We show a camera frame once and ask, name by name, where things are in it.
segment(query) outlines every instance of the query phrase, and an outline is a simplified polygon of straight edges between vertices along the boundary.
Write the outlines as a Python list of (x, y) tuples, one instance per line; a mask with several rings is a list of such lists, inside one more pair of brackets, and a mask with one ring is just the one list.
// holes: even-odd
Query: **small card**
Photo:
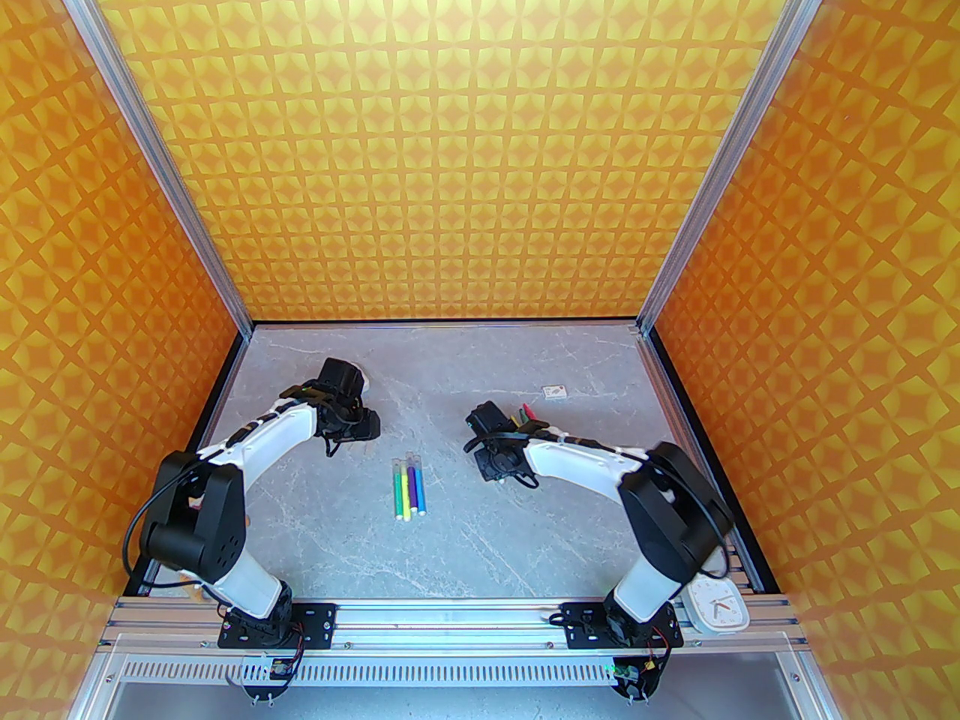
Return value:
[(563, 384), (550, 384), (541, 387), (541, 390), (543, 390), (543, 398), (548, 401), (561, 401), (566, 397), (566, 387)]

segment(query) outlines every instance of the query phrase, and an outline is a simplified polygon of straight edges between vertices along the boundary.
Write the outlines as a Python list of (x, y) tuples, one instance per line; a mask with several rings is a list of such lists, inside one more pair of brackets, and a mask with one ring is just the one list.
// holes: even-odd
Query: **white clock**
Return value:
[(698, 573), (679, 594), (690, 623), (705, 635), (726, 635), (745, 630), (750, 613), (743, 595), (731, 579), (711, 579)]

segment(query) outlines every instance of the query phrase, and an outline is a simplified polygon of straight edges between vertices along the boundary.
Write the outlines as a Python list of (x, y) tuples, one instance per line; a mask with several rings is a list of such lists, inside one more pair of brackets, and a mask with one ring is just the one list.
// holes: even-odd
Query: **marker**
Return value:
[(401, 460), (394, 459), (394, 513), (397, 515), (399, 521), (404, 519), (403, 487), (404, 483), (401, 481)]
[(400, 495), (403, 498), (403, 519), (410, 522), (410, 483), (407, 478), (407, 470), (400, 467)]
[(410, 488), (410, 514), (417, 515), (419, 511), (417, 507), (417, 470), (412, 466), (407, 467), (407, 481)]
[(419, 466), (419, 456), (417, 457), (417, 469), (414, 469), (417, 473), (417, 505), (419, 508), (419, 514), (426, 515), (426, 499), (423, 498), (423, 470)]

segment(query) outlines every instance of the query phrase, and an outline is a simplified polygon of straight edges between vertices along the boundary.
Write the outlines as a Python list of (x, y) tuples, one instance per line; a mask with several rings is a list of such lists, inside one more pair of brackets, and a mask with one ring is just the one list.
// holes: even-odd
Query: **blue marker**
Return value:
[(415, 456), (414, 460), (414, 473), (417, 476), (417, 507), (419, 514), (426, 515), (426, 501), (423, 499), (423, 470), (419, 456)]

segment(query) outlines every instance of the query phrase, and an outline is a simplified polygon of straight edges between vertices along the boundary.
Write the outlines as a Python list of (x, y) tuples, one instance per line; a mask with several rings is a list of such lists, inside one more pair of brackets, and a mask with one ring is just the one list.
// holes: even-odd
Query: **orange patterned wall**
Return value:
[(960, 717), (960, 0), (826, 0), (658, 322), (850, 718)]
[(59, 0), (0, 0), (0, 714), (61, 717), (236, 332)]
[(635, 315), (785, 0), (100, 0), (255, 319)]

